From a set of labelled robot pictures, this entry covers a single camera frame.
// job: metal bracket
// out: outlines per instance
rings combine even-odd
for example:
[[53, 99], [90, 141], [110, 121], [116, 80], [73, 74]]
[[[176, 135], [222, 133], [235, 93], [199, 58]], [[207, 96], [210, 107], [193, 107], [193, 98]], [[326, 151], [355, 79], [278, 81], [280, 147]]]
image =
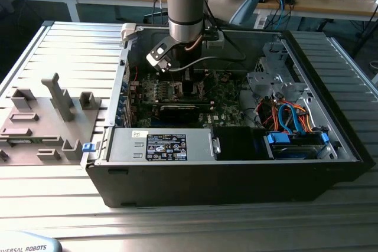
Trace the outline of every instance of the metal bracket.
[[214, 153], [221, 153], [219, 138], [212, 138], [211, 144], [213, 145]]

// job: red cable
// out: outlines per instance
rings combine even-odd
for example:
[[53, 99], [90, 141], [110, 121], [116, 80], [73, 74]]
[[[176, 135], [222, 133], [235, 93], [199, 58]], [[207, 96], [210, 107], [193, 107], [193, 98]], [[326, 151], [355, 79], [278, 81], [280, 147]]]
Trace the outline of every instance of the red cable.
[[134, 78], [134, 81], [136, 81], [136, 79], [138, 78], [138, 66], [135, 66], [135, 71], [136, 71], [136, 74], [135, 74], [135, 78]]

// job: slotted aluminum surface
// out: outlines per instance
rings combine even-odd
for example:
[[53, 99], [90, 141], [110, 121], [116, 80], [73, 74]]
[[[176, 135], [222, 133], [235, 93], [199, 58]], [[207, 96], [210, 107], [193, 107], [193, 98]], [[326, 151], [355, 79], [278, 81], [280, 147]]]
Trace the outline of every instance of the slotted aluminum surface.
[[[84, 49], [99, 43], [105, 52], [109, 50], [105, 46], [117, 50], [117, 32], [109, 31], [114, 33], [109, 37], [96, 36], [98, 31], [114, 27], [120, 30], [120, 25], [55, 23], [54, 34], [63, 30], [65, 36], [44, 36], [39, 47], [64, 48], [60, 44], [65, 42], [67, 54], [55, 56], [56, 61], [27, 63], [28, 68], [21, 73], [27, 77], [17, 75], [11, 80], [11, 88], [20, 79], [38, 80], [34, 76], [39, 73], [63, 68], [57, 62], [72, 70], [67, 80], [111, 80], [116, 58], [114, 63], [86, 59], [72, 63], [67, 57], [72, 56], [69, 48], [80, 49], [73, 42], [79, 42]], [[91, 34], [69, 33], [80, 29]], [[101, 82], [97, 89], [82, 84], [70, 86], [70, 91], [103, 92], [100, 116], [105, 118], [110, 89], [102, 89]], [[1, 100], [0, 106], [1, 111], [10, 107], [7, 98]], [[100, 139], [102, 126], [103, 121], [98, 120], [94, 140]], [[65, 251], [71, 252], [377, 251], [377, 169], [355, 182], [338, 184], [309, 203], [113, 209], [104, 205], [79, 166], [5, 166], [0, 167], [0, 231], [27, 230], [56, 237]]]
[[292, 32], [292, 35], [369, 154], [378, 158], [377, 88], [334, 39], [321, 32]]

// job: blue clip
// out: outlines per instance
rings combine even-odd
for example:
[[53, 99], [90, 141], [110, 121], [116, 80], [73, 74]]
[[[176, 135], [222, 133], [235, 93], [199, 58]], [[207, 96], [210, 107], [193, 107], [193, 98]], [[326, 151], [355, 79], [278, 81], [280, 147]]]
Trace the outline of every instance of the blue clip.
[[83, 145], [83, 153], [95, 153], [96, 151], [96, 144], [94, 143], [85, 143]]
[[322, 133], [321, 138], [323, 139], [323, 142], [327, 144], [330, 141], [330, 138], [328, 137], [327, 133]]
[[268, 142], [269, 144], [280, 144], [280, 143], [290, 143], [289, 135], [286, 133], [280, 133], [280, 132], [270, 132], [268, 134]]

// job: sticker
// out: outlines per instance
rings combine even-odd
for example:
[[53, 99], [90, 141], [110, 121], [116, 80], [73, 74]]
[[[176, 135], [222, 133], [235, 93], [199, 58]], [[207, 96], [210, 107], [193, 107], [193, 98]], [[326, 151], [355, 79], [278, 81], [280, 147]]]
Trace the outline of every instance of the sticker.
[[10, 142], [13, 144], [31, 144], [30, 140], [11, 140]]
[[188, 149], [185, 134], [147, 135], [148, 161], [187, 161]]
[[147, 138], [147, 135], [148, 135], [148, 131], [137, 131], [137, 130], [134, 130], [131, 133], [131, 138]]

